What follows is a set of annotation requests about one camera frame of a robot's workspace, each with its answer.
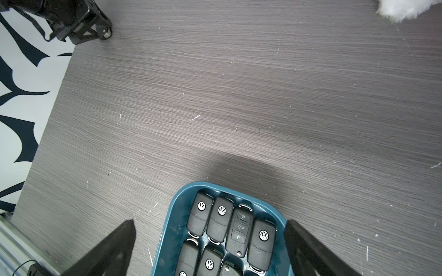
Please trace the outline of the black car key front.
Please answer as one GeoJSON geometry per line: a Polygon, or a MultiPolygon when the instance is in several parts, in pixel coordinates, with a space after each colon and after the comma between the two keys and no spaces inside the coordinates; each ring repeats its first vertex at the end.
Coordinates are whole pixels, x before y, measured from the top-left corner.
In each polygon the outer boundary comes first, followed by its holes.
{"type": "Polygon", "coordinates": [[[197,276],[217,276],[222,265],[222,256],[212,247],[206,247],[203,250],[198,269],[197,276]]]}

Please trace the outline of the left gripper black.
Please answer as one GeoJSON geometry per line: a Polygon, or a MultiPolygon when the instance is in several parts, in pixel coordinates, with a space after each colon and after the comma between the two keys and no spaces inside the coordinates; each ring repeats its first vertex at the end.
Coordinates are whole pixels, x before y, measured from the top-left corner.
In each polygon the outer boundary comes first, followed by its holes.
{"type": "Polygon", "coordinates": [[[112,36],[110,19],[88,0],[7,0],[6,10],[14,9],[50,42],[69,38],[75,45],[112,36]]]}

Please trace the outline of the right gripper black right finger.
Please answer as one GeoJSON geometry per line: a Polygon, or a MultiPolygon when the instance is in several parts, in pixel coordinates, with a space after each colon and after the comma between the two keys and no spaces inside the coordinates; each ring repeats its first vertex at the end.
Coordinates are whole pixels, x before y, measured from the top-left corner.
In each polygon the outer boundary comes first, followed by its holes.
{"type": "Polygon", "coordinates": [[[359,276],[296,220],[288,220],[284,241],[296,276],[359,276]]]}

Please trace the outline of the black car key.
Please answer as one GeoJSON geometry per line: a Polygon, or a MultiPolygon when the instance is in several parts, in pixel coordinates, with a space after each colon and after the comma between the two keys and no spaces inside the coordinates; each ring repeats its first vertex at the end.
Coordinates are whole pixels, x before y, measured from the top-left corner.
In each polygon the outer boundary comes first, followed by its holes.
{"type": "Polygon", "coordinates": [[[212,247],[206,247],[203,250],[198,269],[197,276],[217,276],[222,265],[222,256],[212,247]]]}
{"type": "Polygon", "coordinates": [[[268,271],[275,244],[276,227],[263,220],[254,222],[250,238],[248,263],[256,270],[268,271]]]}
{"type": "Polygon", "coordinates": [[[211,213],[213,198],[206,193],[199,192],[193,202],[186,224],[192,236],[202,236],[211,213]]]}
{"type": "Polygon", "coordinates": [[[242,273],[234,266],[224,263],[221,266],[218,276],[242,276],[242,273]]]}
{"type": "Polygon", "coordinates": [[[224,242],[233,210],[234,203],[231,200],[224,197],[216,198],[206,231],[212,242],[224,242]]]}
{"type": "Polygon", "coordinates": [[[251,207],[239,204],[234,209],[225,244],[225,248],[230,254],[239,258],[246,255],[253,222],[254,214],[251,207]]]}
{"type": "Polygon", "coordinates": [[[199,247],[192,241],[185,241],[178,256],[175,276],[195,276],[199,261],[199,247]]]}

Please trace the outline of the dark teal storage box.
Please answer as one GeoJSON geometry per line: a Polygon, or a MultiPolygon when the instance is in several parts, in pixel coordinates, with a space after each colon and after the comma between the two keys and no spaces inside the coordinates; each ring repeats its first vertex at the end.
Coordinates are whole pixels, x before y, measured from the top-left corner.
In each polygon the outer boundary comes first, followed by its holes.
{"type": "Polygon", "coordinates": [[[243,276],[291,276],[293,275],[293,271],[284,241],[284,229],[286,223],[286,219],[281,213],[271,205],[257,198],[208,182],[193,182],[181,188],[172,200],[163,227],[157,256],[153,264],[153,275],[174,276],[181,247],[185,241],[190,241],[194,242],[199,247],[198,265],[203,250],[206,247],[212,247],[215,251],[221,254],[222,265],[227,263],[234,266],[243,276]],[[232,255],[226,250],[225,244],[229,227],[224,242],[212,242],[206,232],[210,215],[203,235],[199,237],[191,235],[186,224],[194,199],[199,192],[206,193],[213,198],[214,202],[212,206],[214,206],[217,197],[224,197],[231,200],[234,203],[234,209],[237,208],[239,204],[247,205],[252,208],[254,222],[256,220],[263,220],[276,227],[275,244],[268,271],[256,270],[248,263],[247,253],[249,252],[249,248],[247,248],[246,255],[243,258],[232,255]]]}

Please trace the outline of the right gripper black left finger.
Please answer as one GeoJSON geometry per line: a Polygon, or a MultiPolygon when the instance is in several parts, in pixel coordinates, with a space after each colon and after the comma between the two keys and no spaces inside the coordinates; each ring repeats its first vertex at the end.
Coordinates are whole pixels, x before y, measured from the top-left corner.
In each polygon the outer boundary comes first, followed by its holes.
{"type": "Polygon", "coordinates": [[[113,232],[67,269],[64,276],[125,276],[130,264],[137,232],[133,219],[121,223],[113,232]]]}

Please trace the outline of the white teddy bear pink shirt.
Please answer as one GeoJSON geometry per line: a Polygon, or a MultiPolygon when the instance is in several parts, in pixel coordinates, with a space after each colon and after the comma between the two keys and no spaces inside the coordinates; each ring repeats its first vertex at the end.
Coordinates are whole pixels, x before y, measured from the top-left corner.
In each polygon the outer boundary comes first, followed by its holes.
{"type": "Polygon", "coordinates": [[[416,19],[442,0],[379,0],[376,13],[392,23],[416,19]]]}

